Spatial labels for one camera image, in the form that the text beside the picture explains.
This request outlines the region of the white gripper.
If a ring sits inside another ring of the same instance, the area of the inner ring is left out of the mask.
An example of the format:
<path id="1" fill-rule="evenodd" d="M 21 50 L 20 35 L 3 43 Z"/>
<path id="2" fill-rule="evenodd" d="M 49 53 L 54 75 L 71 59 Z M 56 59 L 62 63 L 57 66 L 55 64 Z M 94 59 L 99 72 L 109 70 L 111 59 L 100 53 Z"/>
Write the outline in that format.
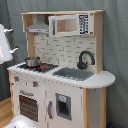
<path id="1" fill-rule="evenodd" d="M 6 38 L 5 33 L 11 32 L 13 33 L 13 29 L 4 29 L 4 26 L 0 24 L 0 64 L 4 62 L 11 61 L 13 59 L 12 55 L 18 47 L 10 50 L 10 46 L 8 44 L 8 40 Z"/>

